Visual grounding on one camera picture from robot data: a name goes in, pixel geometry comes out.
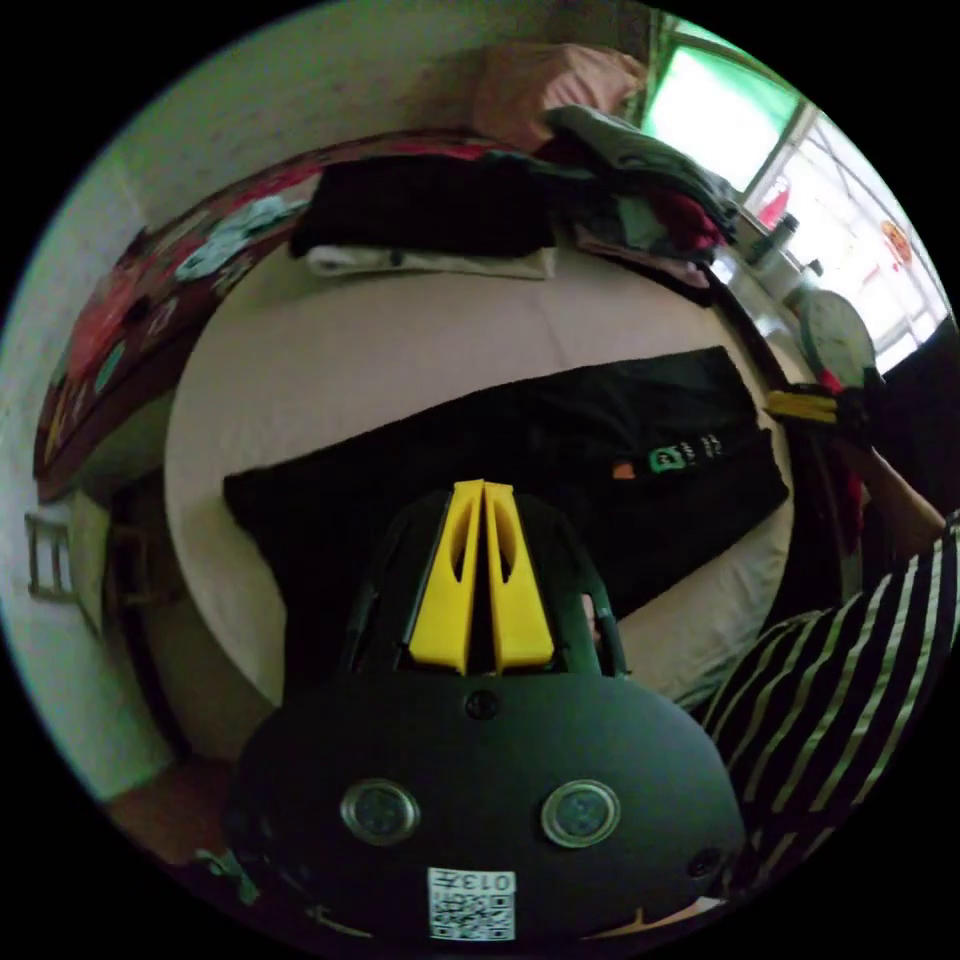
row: pink pillow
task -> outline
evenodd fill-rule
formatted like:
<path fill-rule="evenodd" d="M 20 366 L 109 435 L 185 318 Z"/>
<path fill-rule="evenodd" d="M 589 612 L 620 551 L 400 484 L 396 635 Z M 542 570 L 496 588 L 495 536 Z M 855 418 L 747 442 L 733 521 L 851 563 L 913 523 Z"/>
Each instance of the pink pillow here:
<path fill-rule="evenodd" d="M 570 103 L 616 114 L 646 84 L 646 67 L 606 47 L 505 43 L 487 50 L 473 101 L 473 127 L 533 153 L 553 137 L 544 111 Z"/>

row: label sticker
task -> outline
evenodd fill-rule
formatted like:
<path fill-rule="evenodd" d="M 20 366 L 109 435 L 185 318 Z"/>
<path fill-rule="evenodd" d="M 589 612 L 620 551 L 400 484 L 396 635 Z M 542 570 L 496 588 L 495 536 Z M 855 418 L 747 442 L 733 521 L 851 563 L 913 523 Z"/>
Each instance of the label sticker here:
<path fill-rule="evenodd" d="M 517 875 L 512 870 L 427 870 L 430 936 L 513 940 Z"/>

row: striped shirt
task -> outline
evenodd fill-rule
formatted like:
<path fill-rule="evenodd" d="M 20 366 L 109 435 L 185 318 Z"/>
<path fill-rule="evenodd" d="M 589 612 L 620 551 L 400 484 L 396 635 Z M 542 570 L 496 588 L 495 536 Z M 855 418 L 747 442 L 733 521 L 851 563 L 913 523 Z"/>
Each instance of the striped shirt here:
<path fill-rule="evenodd" d="M 715 895 L 748 892 L 809 856 L 909 737 L 960 627 L 958 542 L 960 511 L 875 590 L 770 628 L 732 669 L 703 726 L 747 845 Z"/>

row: stack of clothes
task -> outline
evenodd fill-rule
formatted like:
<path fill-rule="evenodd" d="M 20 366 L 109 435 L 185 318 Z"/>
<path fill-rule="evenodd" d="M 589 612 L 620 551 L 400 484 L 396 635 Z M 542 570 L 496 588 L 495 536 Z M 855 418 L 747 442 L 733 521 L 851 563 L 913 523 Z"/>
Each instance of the stack of clothes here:
<path fill-rule="evenodd" d="M 591 107 L 549 110 L 556 136 L 535 157 L 490 153 L 482 163 L 528 170 L 570 224 L 577 246 L 709 303 L 704 269 L 735 239 L 732 186 L 690 157 Z"/>
<path fill-rule="evenodd" d="M 546 197 L 530 171 L 444 155 L 327 167 L 290 253 L 323 277 L 418 270 L 546 279 L 556 259 Z"/>

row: window frame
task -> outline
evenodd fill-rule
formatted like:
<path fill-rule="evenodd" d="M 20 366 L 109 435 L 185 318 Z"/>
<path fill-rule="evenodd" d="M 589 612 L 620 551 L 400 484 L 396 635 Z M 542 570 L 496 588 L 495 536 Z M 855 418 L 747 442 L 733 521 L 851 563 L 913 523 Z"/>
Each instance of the window frame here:
<path fill-rule="evenodd" d="M 643 122 L 646 120 L 647 115 L 657 98 L 657 94 L 660 91 L 660 85 L 663 81 L 663 78 L 669 73 L 673 57 L 678 50 L 684 48 L 690 50 L 699 50 L 704 53 L 711 54 L 712 56 L 728 60 L 739 67 L 753 71 L 754 73 L 776 83 L 778 86 L 796 95 L 798 98 L 797 107 L 794 110 L 790 120 L 787 122 L 780 139 L 770 151 L 764 162 L 760 165 L 760 168 L 757 170 L 747 187 L 742 192 L 736 192 L 736 200 L 740 207 L 741 215 L 750 220 L 761 232 L 766 233 L 767 231 L 758 222 L 756 222 L 756 217 L 750 212 L 750 208 L 755 207 L 759 200 L 766 194 L 766 192 L 776 181 L 777 177 L 783 173 L 786 165 L 799 152 L 804 143 L 809 142 L 817 149 L 823 149 L 817 142 L 816 138 L 811 136 L 811 134 L 814 132 L 814 127 L 821 117 L 823 117 L 828 123 L 833 124 L 833 121 L 827 114 L 807 100 L 807 98 L 804 97 L 803 94 L 801 94 L 800 91 L 798 91 L 792 84 L 787 83 L 783 77 L 781 77 L 774 70 L 771 70 L 765 64 L 761 63 L 759 60 L 756 60 L 754 57 L 750 56 L 748 53 L 740 50 L 739 48 L 716 43 L 707 37 L 685 33 L 684 25 L 685 21 L 680 17 L 674 16 L 673 14 L 663 13 L 662 11 L 654 11 L 654 17 L 651 23 L 652 37 L 654 38 L 654 42 L 651 44 L 648 91 L 644 97 L 640 115 L 636 118 L 636 125 L 638 127 L 643 125 Z M 693 27 L 698 27 L 697 24 L 691 23 L 690 25 Z M 830 150 L 829 142 L 826 142 L 826 153 L 828 159 L 836 164 L 841 179 L 849 177 L 857 184 L 860 190 L 862 190 L 872 199 L 873 203 L 876 204 L 876 206 L 892 223 L 900 225 L 901 228 L 903 227 L 901 224 L 902 218 L 899 215 L 894 215 L 894 212 L 888 210 L 887 205 L 883 202 L 883 200 L 878 197 L 853 170 L 851 170 L 841 159 L 834 155 L 833 151 Z M 854 202 L 857 203 L 858 207 L 860 207 L 864 216 L 871 216 L 872 219 L 876 219 L 875 217 L 872 217 L 871 211 L 862 207 L 855 199 Z M 912 224 L 910 227 L 911 233 L 915 233 Z M 918 246 L 917 244 L 911 242 L 913 255 L 923 265 L 923 268 L 929 276 L 930 281 L 936 288 L 937 294 L 945 305 L 946 316 L 949 317 L 951 316 L 950 301 L 947 298 L 936 267 L 930 259 L 926 248 L 922 247 L 922 241 L 920 241 L 920 244 L 921 246 Z M 878 355 L 894 346 L 894 344 L 896 344 L 903 336 L 907 334 L 912 336 L 918 345 L 923 342 L 923 340 L 914 331 L 913 325 L 914 322 L 917 321 L 924 313 L 928 312 L 928 308 L 932 310 L 934 304 L 928 301 L 923 288 L 920 286 L 919 280 L 912 273 L 908 273 L 907 275 L 910 277 L 913 286 L 916 288 L 921 300 L 923 301 L 923 308 L 915 316 L 904 316 L 896 326 L 885 333 L 882 338 L 878 339 L 874 345 Z M 934 324 L 937 325 L 942 322 L 943 318 L 937 318 L 934 314 L 935 311 L 931 312 L 930 316 L 934 318 Z"/>
<path fill-rule="evenodd" d="M 799 144 L 810 128 L 813 126 L 819 111 L 811 104 L 794 86 L 787 83 L 778 73 L 771 70 L 759 60 L 754 59 L 748 53 L 737 48 L 728 47 L 724 44 L 715 43 L 706 37 L 695 36 L 683 32 L 684 21 L 680 17 L 672 14 L 660 13 L 659 17 L 654 19 L 653 29 L 657 42 L 654 46 L 654 55 L 651 57 L 651 71 L 648 77 L 648 93 L 644 97 L 643 109 L 641 115 L 636 118 L 636 126 L 643 126 L 650 108 L 653 106 L 660 92 L 660 84 L 663 78 L 667 76 L 670 70 L 670 64 L 678 50 L 683 48 L 699 50 L 703 53 L 711 54 L 735 63 L 737 66 L 750 70 L 767 80 L 777 84 L 784 90 L 794 94 L 797 99 L 797 106 L 793 115 L 787 121 L 780 139 L 774 145 L 773 149 L 767 155 L 766 159 L 760 165 L 760 168 L 754 174 L 753 179 L 747 184 L 743 191 L 736 191 L 737 203 L 744 207 L 757 194 L 761 196 L 766 192 L 770 183 L 772 183 L 777 174 L 771 174 L 771 170 L 777 165 L 778 158 L 784 150 L 793 144 Z"/>

